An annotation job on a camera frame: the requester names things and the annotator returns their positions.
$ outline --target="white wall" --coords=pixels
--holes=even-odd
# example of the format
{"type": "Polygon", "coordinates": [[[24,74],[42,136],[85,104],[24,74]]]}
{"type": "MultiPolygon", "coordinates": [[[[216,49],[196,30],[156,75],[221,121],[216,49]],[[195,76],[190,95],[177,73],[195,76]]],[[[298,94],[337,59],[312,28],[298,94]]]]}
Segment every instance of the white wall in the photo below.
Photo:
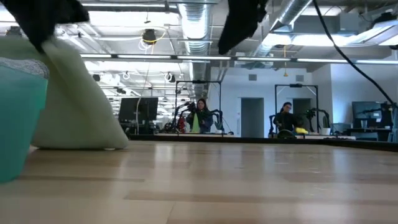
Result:
{"type": "MultiPolygon", "coordinates": [[[[296,75],[304,75],[302,84],[312,84],[312,74],[306,69],[288,69],[288,77],[284,77],[284,69],[274,71],[271,69],[247,70],[244,68],[230,68],[222,84],[221,110],[231,130],[237,133],[240,118],[240,98],[264,98],[264,136],[268,136],[270,123],[269,116],[275,114],[275,84],[291,84],[295,82],[296,75]],[[249,81],[249,74],[257,74],[257,81],[249,81]]],[[[313,98],[315,96],[306,88],[285,88],[277,97],[279,110],[283,103],[292,101],[292,98],[313,98]]],[[[211,110],[218,108],[218,87],[211,86],[208,95],[208,105],[211,110]]]]}
{"type": "MultiPolygon", "coordinates": [[[[386,60],[396,60],[392,55],[386,60]]],[[[393,101],[398,100],[398,69],[392,65],[359,65],[393,101]]],[[[352,122],[352,101],[386,101],[381,92],[350,65],[331,66],[333,122],[352,122]]]]}
{"type": "MultiPolygon", "coordinates": [[[[312,73],[312,81],[314,85],[318,85],[319,109],[325,110],[330,115],[330,122],[333,122],[333,104],[331,96],[331,65],[325,65],[312,73]]],[[[320,126],[323,114],[320,113],[320,126]]]]}

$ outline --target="black monitor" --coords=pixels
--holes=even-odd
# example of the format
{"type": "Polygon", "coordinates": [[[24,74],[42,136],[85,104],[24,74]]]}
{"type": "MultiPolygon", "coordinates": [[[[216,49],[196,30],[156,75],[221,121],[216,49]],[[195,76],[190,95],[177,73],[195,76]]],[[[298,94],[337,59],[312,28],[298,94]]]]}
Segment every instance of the black monitor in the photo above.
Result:
{"type": "Polygon", "coordinates": [[[156,120],[158,97],[142,97],[141,100],[137,97],[122,99],[119,110],[120,121],[136,120],[138,101],[138,122],[156,120]]]}
{"type": "Polygon", "coordinates": [[[352,102],[354,119],[381,119],[381,103],[352,102]]]}

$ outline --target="doorway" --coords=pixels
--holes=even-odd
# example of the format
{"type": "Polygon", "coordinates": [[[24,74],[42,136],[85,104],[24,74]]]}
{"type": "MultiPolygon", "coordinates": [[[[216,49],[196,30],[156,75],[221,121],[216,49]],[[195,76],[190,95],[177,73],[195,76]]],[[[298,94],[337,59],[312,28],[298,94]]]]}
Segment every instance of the doorway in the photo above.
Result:
{"type": "Polygon", "coordinates": [[[264,137],[264,99],[242,98],[241,99],[241,137],[263,138],[264,137]]]}
{"type": "Polygon", "coordinates": [[[305,117],[307,110],[311,109],[311,99],[293,99],[293,114],[301,117],[306,130],[310,129],[310,122],[305,117]]]}

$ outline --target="woman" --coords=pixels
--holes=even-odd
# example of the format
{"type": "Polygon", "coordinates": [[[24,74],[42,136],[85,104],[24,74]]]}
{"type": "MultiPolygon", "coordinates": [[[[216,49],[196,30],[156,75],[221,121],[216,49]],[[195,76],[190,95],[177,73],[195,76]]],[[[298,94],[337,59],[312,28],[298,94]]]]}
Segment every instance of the woman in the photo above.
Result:
{"type": "Polygon", "coordinates": [[[207,108],[206,101],[204,99],[198,100],[197,109],[194,112],[191,112],[187,117],[187,123],[191,127],[193,127],[193,122],[195,118],[195,114],[198,117],[198,123],[200,127],[200,133],[209,133],[211,129],[211,125],[213,125],[213,115],[210,113],[207,108]]]}
{"type": "Polygon", "coordinates": [[[279,130],[293,131],[293,126],[297,125],[295,116],[290,113],[291,109],[291,102],[286,102],[280,112],[275,115],[274,124],[278,126],[279,130]]]}

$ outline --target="teal cup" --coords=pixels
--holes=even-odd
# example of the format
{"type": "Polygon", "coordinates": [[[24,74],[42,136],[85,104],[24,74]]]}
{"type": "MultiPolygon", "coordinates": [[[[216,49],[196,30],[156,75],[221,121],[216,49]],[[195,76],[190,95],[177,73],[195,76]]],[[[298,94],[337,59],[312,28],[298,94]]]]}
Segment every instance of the teal cup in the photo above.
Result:
{"type": "Polygon", "coordinates": [[[21,174],[46,93],[46,79],[0,65],[0,183],[21,174]]]}

